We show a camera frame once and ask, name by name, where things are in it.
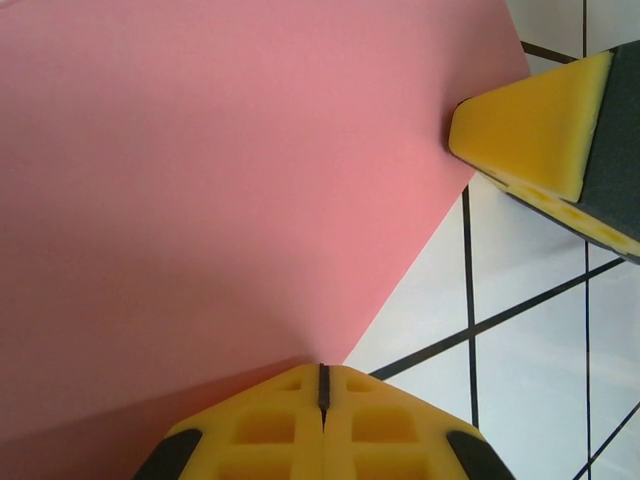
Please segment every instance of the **pink paper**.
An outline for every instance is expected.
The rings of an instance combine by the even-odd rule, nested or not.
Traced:
[[[470,178],[452,108],[528,74],[500,0],[24,0],[0,65],[2,478],[341,362]]]

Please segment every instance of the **yellow sponge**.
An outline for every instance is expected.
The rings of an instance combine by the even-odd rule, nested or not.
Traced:
[[[449,148],[508,185],[528,182],[578,201],[612,56],[603,52],[466,100],[454,113]]]

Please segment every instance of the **black rubber pad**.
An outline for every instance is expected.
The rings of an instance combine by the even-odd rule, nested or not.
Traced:
[[[195,428],[165,438],[151,452],[133,480],[178,480],[201,438],[202,432]]]
[[[447,440],[469,480],[515,480],[491,445],[466,432],[449,432]]]
[[[575,206],[640,241],[640,41],[613,60]]]

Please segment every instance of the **black grout line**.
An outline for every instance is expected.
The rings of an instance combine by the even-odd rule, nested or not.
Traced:
[[[584,242],[584,271],[589,273],[589,243]],[[591,458],[591,327],[589,316],[589,277],[584,282],[584,335],[585,335],[585,365],[587,369],[587,462]],[[591,480],[591,465],[587,467],[587,480]]]
[[[557,63],[571,63],[577,60],[577,58],[570,55],[555,52],[553,50],[549,50],[548,48],[540,47],[532,43],[520,42],[520,44],[522,45],[524,53],[528,53],[529,55],[533,55],[534,57],[544,58],[545,60],[551,60],[552,62]]]
[[[587,0],[582,0],[582,56],[587,56]]]
[[[580,471],[578,471],[578,473],[576,474],[575,477],[573,477],[573,480],[579,480],[580,477],[582,475],[584,475],[584,473],[586,471],[588,471],[591,468],[591,465],[593,465],[593,463],[597,460],[597,458],[602,454],[602,452],[605,451],[605,449],[609,446],[609,444],[616,438],[616,436],[622,431],[622,429],[625,427],[625,425],[627,423],[629,423],[629,421],[633,418],[633,416],[636,414],[636,412],[640,410],[640,402],[636,403],[636,406],[633,407],[633,409],[627,414],[626,417],[624,417],[624,419],[622,420],[622,422],[620,422],[620,425],[618,425],[616,427],[616,429],[611,432],[611,435],[609,435],[607,437],[607,439],[603,442],[603,444],[600,446],[600,448],[598,450],[596,450],[596,453],[593,454],[593,457],[591,457],[589,459],[589,461],[584,464],[582,466],[582,468],[580,469]]]
[[[598,275],[607,272],[614,267],[617,267],[621,263],[624,263],[624,260],[621,258],[607,262],[604,265],[599,266],[598,268],[594,268],[590,272],[585,272],[582,275],[578,275],[577,277],[567,282],[561,283],[560,285],[547,290],[546,292],[542,292],[535,297],[530,298],[529,300],[525,300],[524,302],[508,308],[501,313],[493,315],[492,317],[489,317],[488,319],[480,323],[476,323],[472,328],[461,330],[457,333],[454,333],[453,335],[443,338],[439,342],[431,344],[428,347],[418,350],[417,352],[410,353],[409,355],[391,362],[384,367],[380,367],[377,370],[371,372],[369,375],[379,380],[387,380],[394,375],[398,375],[399,373],[402,373],[405,370],[424,362],[425,360],[435,357],[436,355],[449,350],[450,348],[453,348],[456,345],[465,342],[466,340],[469,340],[475,335],[484,333],[487,330],[506,322],[510,318],[513,318],[516,315],[519,315],[522,312],[535,307],[536,305],[546,302],[547,300],[550,300],[551,298],[556,297],[563,292],[566,292],[576,285],[580,285],[587,278],[597,277]]]
[[[471,207],[469,186],[462,192],[462,227],[464,236],[464,276],[467,294],[467,326],[476,324],[476,313],[473,297],[473,258],[471,256]],[[469,338],[469,392],[471,394],[471,423],[479,428],[478,418],[478,369],[476,362],[476,338]]]
[[[587,56],[587,0],[582,0],[582,57]],[[584,242],[584,271],[589,273],[589,243]],[[591,480],[591,322],[589,305],[589,277],[584,282],[584,335],[587,394],[587,480]]]

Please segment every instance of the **white tile floor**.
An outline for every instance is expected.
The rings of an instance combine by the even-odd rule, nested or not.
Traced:
[[[585,3],[588,53],[640,39],[640,1]],[[582,0],[508,4],[523,41],[582,56]],[[533,73],[559,66],[528,59]],[[389,383],[466,421],[476,398],[481,431],[518,479],[640,479],[640,412],[629,416],[640,402],[640,266],[590,278],[588,302],[584,277],[557,294],[585,273],[584,242],[480,177],[469,202],[475,322],[496,323],[475,337],[475,356],[464,339],[441,348],[468,326],[459,201],[346,363],[370,372],[428,351]],[[588,248],[591,270],[616,258]],[[550,299],[528,308],[547,291]]]

